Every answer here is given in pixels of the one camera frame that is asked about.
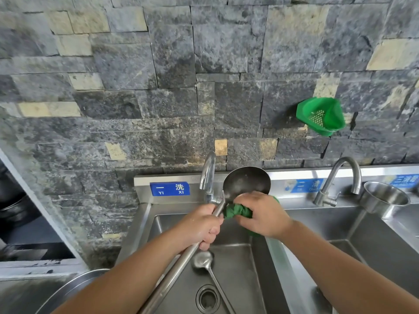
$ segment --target green strainer basket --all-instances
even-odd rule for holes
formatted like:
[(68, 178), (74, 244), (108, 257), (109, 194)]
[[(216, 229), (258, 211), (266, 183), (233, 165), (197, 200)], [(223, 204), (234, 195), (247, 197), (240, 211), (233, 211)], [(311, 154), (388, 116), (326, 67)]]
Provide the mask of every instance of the green strainer basket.
[(313, 97), (297, 105), (297, 118), (318, 134), (330, 137), (343, 129), (345, 119), (339, 100)]

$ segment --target light blue label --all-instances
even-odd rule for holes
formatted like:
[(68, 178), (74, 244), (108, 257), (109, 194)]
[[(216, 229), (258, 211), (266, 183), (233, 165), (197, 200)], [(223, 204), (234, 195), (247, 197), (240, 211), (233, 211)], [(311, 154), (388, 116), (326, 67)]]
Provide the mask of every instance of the light blue label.
[(191, 195), (187, 182), (150, 183), (153, 196), (186, 196)]
[(314, 193), (320, 190), (324, 178), (297, 179), (292, 193)]
[(411, 188), (415, 187), (419, 182), (419, 174), (405, 174), (396, 175), (396, 178), (390, 183), (398, 188)]

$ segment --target drain ring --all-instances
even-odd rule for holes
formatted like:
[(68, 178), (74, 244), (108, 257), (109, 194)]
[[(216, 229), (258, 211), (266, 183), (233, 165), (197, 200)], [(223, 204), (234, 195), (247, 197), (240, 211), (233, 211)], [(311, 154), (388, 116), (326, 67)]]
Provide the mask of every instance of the drain ring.
[(215, 313), (221, 304), (221, 297), (215, 286), (206, 284), (196, 293), (196, 306), (203, 314)]

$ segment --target metal ladle handle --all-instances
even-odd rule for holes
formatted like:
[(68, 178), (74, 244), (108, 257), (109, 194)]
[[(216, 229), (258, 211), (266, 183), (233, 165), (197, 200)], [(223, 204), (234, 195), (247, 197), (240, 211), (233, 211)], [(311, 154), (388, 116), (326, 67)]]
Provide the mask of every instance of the metal ladle handle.
[[(224, 192), (222, 195), (221, 202), (217, 208), (212, 213), (213, 216), (218, 217), (223, 211), (225, 206), (225, 196)], [(152, 314), (158, 308), (158, 306), (163, 302), (165, 296), (170, 291), (171, 287), (175, 284), (178, 277), (181, 275), (182, 271), (185, 269), (188, 262), (191, 260), (192, 256), (196, 253), (200, 245), (199, 243), (193, 244), (185, 249), (185, 251), (180, 255), (179, 259), (176, 260), (172, 268), (164, 276), (163, 280), (156, 286), (154, 291), (151, 293), (147, 301), (144, 303), (142, 308), (139, 310), (138, 314)]]
[(212, 272), (211, 266), (207, 268), (208, 273), (210, 274), (212, 280), (214, 281), (215, 286), (217, 287), (218, 292), (221, 294), (221, 298), (223, 299), (225, 306), (227, 307), (227, 310), (230, 314), (235, 314), (235, 311), (233, 309), (233, 306), (231, 306), (230, 301), (227, 299), (227, 295), (224, 293), (223, 289), (221, 288), (221, 285), (218, 283), (217, 278), (214, 275), (214, 272)]

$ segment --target person's left arm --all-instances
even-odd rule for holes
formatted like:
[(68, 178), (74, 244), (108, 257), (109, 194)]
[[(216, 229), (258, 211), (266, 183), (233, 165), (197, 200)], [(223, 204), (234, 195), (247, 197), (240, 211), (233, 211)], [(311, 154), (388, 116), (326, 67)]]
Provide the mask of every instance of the person's left arm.
[(207, 250), (220, 232), (223, 217), (214, 217), (215, 205), (206, 204), (187, 214), (141, 250), (97, 278), (53, 314), (135, 314), (153, 291), (170, 261), (188, 246), (201, 242)]

